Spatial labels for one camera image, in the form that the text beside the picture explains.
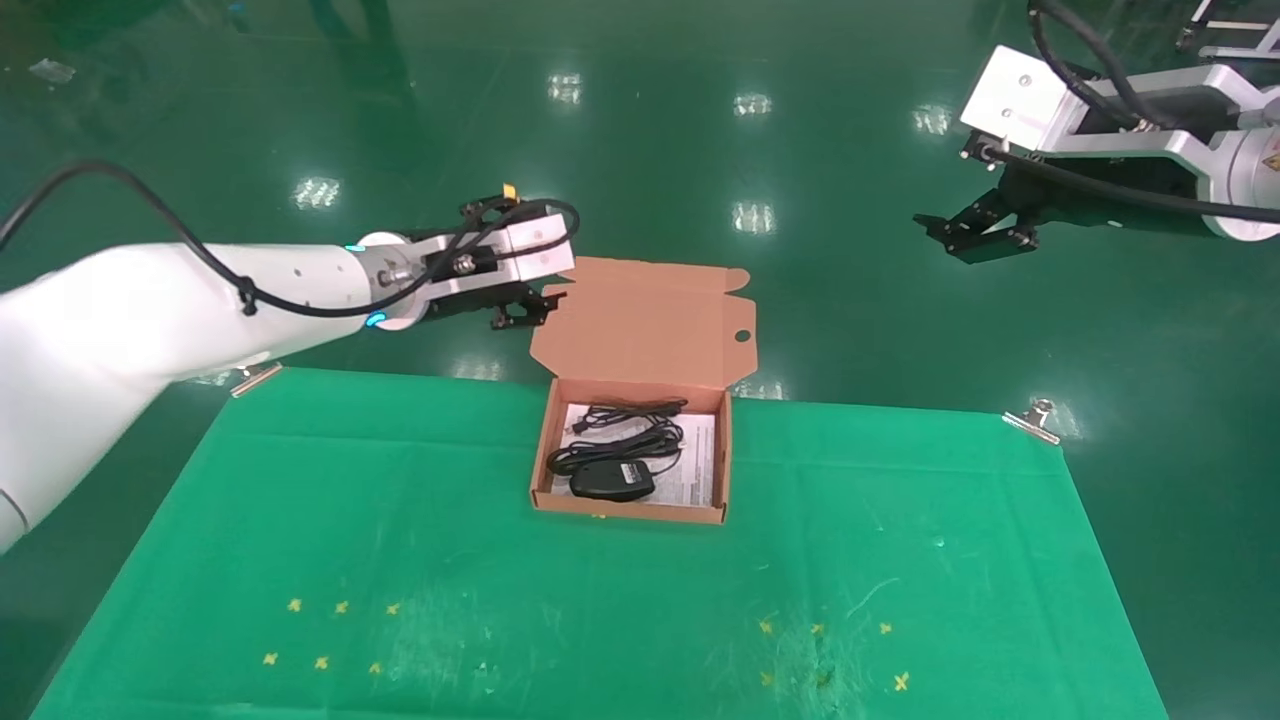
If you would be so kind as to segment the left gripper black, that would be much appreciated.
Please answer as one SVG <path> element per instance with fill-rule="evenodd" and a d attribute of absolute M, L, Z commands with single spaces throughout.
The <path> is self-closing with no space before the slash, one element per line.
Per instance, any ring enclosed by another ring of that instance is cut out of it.
<path fill-rule="evenodd" d="M 492 284 L 433 300 L 426 306 L 422 320 L 435 322 L 460 314 L 493 310 L 490 328 L 494 331 L 538 328 L 545 324 L 550 307 L 558 307 L 566 295 L 550 291 L 540 293 L 524 282 Z"/>

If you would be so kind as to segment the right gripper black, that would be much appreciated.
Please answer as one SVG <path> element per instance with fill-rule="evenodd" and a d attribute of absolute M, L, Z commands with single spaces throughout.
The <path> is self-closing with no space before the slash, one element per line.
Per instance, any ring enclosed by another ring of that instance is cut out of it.
<path fill-rule="evenodd" d="M 1043 159 L 1034 154 L 1006 161 L 998 188 L 984 192 L 952 217 L 914 214 L 911 220 L 948 255 L 968 264 L 993 263 L 1034 252 L 1042 225 L 1120 227 L 1130 231 L 1210 237 L 1203 217 L 1143 208 L 1111 195 L 1079 190 L 1037 172 L 1030 163 L 1057 168 L 1092 181 L 1129 190 L 1197 199 L 1196 177 L 1175 161 L 1160 158 Z M 1012 215 L 1011 225 L 996 227 Z"/>

